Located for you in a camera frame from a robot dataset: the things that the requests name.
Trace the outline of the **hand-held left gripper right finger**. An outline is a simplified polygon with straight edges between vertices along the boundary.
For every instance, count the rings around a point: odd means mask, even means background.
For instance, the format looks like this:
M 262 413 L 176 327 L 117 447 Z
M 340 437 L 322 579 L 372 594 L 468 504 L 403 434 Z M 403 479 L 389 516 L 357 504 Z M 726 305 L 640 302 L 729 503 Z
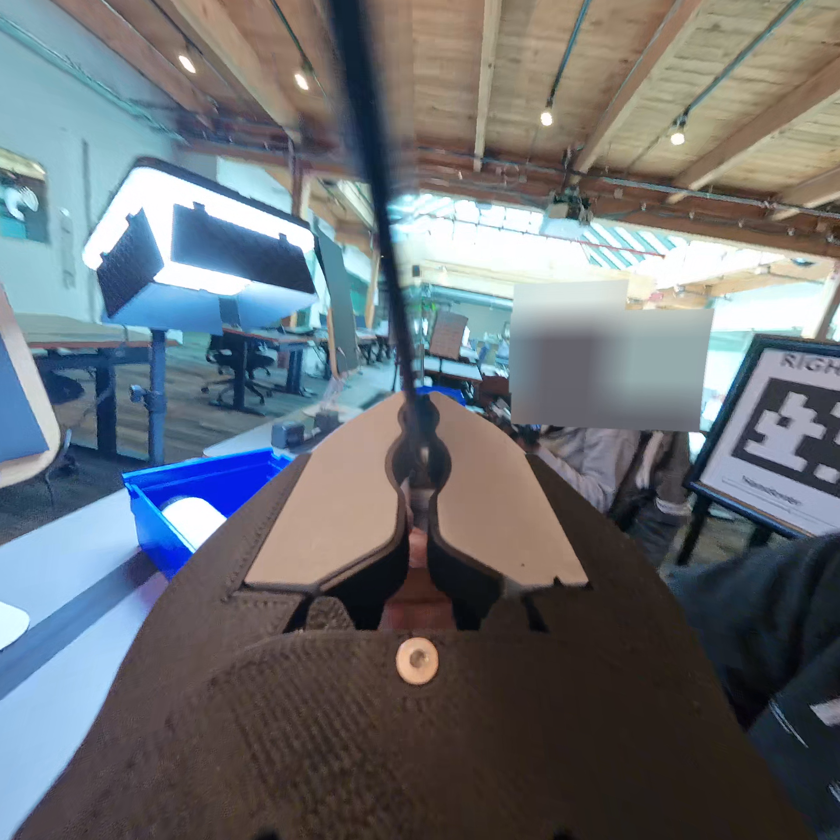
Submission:
M 589 584 L 523 449 L 450 397 L 427 394 L 427 568 L 459 629 L 491 608 L 559 586 Z

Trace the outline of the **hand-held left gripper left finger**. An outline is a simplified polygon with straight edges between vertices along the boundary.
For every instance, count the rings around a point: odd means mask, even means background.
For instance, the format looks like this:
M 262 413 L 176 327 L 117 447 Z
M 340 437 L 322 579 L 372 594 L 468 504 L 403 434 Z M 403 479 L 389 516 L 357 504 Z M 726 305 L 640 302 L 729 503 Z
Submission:
M 303 459 L 245 574 L 246 589 L 332 597 L 357 629 L 379 628 L 410 567 L 405 414 L 405 396 L 393 394 Z

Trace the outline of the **white bottle black cap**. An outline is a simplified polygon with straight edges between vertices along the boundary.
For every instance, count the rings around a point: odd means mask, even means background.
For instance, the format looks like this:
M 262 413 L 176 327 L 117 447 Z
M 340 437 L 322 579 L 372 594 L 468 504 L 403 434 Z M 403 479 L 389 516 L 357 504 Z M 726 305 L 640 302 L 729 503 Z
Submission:
M 221 528 L 227 518 L 200 497 L 176 497 L 161 509 L 162 516 L 194 553 Z

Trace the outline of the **dark plate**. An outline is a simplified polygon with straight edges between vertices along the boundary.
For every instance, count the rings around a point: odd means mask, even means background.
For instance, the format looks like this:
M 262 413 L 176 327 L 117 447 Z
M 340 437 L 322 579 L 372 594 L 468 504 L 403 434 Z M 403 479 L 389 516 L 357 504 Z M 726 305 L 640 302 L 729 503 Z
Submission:
M 353 153 L 364 181 L 371 189 L 377 242 L 384 261 L 390 328 L 400 364 L 405 396 L 408 485 L 412 491 L 432 491 L 430 444 L 422 401 L 417 397 L 413 369 L 414 341 L 406 297 L 400 281 L 392 235 L 390 205 L 395 197 L 396 147 L 385 120 L 385 90 L 375 62 L 373 31 L 366 2 L 330 1 L 329 23 L 338 53 L 345 111 L 353 140 Z

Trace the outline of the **person's right forearm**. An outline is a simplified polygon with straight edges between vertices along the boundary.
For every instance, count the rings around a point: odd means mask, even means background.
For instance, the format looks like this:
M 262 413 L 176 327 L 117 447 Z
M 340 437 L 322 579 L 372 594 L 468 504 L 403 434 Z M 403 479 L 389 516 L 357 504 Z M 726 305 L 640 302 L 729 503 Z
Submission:
M 839 636 L 839 536 L 676 568 L 665 582 L 744 730 Z

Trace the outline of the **person's left hand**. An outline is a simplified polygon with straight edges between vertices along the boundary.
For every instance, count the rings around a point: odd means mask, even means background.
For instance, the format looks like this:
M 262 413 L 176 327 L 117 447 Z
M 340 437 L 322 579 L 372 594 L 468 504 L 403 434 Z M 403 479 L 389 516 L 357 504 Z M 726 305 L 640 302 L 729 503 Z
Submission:
M 432 580 L 427 567 L 427 534 L 412 527 L 409 563 L 401 588 L 385 604 L 379 629 L 422 635 L 424 631 L 455 629 L 453 606 Z

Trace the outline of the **person's upper body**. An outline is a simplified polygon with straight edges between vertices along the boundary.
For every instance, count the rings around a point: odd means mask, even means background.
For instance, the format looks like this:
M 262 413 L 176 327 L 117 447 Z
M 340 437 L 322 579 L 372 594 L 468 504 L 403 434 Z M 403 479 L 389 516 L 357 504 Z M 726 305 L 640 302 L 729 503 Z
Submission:
M 513 435 L 660 567 L 690 515 L 684 432 L 544 426 Z

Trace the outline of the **black office chair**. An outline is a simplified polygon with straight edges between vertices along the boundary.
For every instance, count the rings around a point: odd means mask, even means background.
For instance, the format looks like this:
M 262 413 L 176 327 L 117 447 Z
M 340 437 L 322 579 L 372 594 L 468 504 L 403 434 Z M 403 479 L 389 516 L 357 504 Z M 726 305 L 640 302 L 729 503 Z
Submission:
M 238 412 L 242 414 L 262 417 L 256 408 L 245 404 L 245 394 L 254 394 L 259 404 L 266 404 L 266 395 L 272 393 L 270 386 L 256 383 L 255 371 L 268 372 L 272 359 L 263 353 L 266 341 L 253 336 L 245 336 L 239 332 L 224 331 L 222 334 L 210 336 L 205 352 L 207 363 L 214 365 L 219 374 L 225 371 L 232 373 L 227 379 L 206 381 L 201 388 L 205 395 L 211 387 L 218 385 L 220 391 L 209 405 L 220 410 Z

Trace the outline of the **wooden top desk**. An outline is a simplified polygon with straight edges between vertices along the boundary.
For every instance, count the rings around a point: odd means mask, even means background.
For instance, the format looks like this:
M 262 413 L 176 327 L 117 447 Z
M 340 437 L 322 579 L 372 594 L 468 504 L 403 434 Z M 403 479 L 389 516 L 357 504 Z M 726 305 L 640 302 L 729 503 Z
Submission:
M 116 324 L 84 322 L 65 316 L 17 313 L 28 347 L 35 352 L 40 373 L 85 371 L 95 386 L 97 449 L 118 453 L 117 371 L 124 365 L 149 368 L 149 384 L 132 386 L 129 398 L 148 414 L 148 459 L 165 462 L 165 352 L 183 343 L 181 331 L 133 329 Z
M 282 393 L 291 396 L 299 397 L 314 397 L 315 391 L 305 386 L 303 381 L 303 363 L 306 352 L 312 346 L 313 333 L 311 332 L 283 332 L 275 330 L 256 330 L 246 331 L 240 327 L 224 326 L 223 331 L 231 331 L 244 334 L 245 336 L 253 336 L 261 338 L 266 341 L 265 349 L 280 351 L 288 355 L 286 367 L 286 379 L 283 385 L 263 385 L 270 386 L 272 393 Z

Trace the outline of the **white flip chart board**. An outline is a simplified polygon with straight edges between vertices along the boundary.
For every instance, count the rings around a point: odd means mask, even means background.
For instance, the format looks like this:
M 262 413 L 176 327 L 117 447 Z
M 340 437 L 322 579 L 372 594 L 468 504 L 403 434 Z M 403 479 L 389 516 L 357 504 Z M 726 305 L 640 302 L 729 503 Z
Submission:
M 468 322 L 467 316 L 463 314 L 437 310 L 428 341 L 429 353 L 439 359 L 459 361 Z

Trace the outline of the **black panel on white stand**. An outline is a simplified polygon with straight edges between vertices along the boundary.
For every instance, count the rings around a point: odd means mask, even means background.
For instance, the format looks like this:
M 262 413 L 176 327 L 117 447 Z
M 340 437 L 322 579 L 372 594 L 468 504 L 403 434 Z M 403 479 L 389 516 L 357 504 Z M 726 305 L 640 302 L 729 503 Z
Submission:
M 1 488 L 43 473 L 63 445 L 60 426 L 14 310 L 1 289 Z
M 321 231 L 317 220 L 313 221 L 312 230 L 315 237 L 316 257 L 329 293 L 327 329 L 331 379 L 317 412 L 322 409 L 337 410 L 342 424 L 344 420 L 338 406 L 338 397 L 347 385 L 350 376 L 360 367 L 350 279 L 343 263 L 341 247 Z

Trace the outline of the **studio softbox light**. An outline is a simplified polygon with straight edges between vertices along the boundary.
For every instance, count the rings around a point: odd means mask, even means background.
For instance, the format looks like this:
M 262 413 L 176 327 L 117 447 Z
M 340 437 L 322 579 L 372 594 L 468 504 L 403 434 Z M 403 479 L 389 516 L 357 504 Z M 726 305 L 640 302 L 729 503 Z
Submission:
M 150 330 L 149 456 L 164 458 L 165 336 L 264 328 L 318 299 L 297 217 L 181 166 L 140 157 L 81 251 L 107 323 Z

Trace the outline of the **black framed marker sign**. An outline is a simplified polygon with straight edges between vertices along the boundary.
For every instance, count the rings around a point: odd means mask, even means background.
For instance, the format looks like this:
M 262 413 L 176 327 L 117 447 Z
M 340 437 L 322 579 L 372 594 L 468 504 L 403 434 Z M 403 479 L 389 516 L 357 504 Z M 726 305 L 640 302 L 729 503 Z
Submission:
M 838 342 L 755 334 L 684 486 L 695 504 L 677 566 L 714 505 L 752 523 L 751 548 L 838 532 Z

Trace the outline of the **ceiling projector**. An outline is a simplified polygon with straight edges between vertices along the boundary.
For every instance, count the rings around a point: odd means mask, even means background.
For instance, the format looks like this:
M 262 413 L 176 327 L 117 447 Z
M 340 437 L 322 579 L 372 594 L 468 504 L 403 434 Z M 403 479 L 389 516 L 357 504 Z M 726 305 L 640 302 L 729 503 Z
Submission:
M 591 199 L 581 192 L 578 185 L 573 185 L 563 192 L 551 192 L 542 214 L 539 234 L 547 238 L 579 241 L 592 227 L 593 219 Z

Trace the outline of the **black-sleeved operator arm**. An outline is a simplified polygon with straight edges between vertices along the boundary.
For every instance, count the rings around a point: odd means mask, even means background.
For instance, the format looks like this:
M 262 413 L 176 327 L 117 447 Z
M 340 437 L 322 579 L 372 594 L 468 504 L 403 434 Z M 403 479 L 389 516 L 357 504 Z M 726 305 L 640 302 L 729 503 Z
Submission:
M 749 736 L 818 838 L 838 838 L 838 644 L 773 696 Z

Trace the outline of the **dark wall poster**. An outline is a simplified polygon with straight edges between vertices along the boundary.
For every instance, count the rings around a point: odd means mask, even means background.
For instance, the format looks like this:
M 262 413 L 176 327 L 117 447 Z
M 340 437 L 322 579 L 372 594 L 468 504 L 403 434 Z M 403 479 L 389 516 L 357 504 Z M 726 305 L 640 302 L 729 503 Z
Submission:
M 1 149 L 1 236 L 49 242 L 46 169 L 5 148 Z

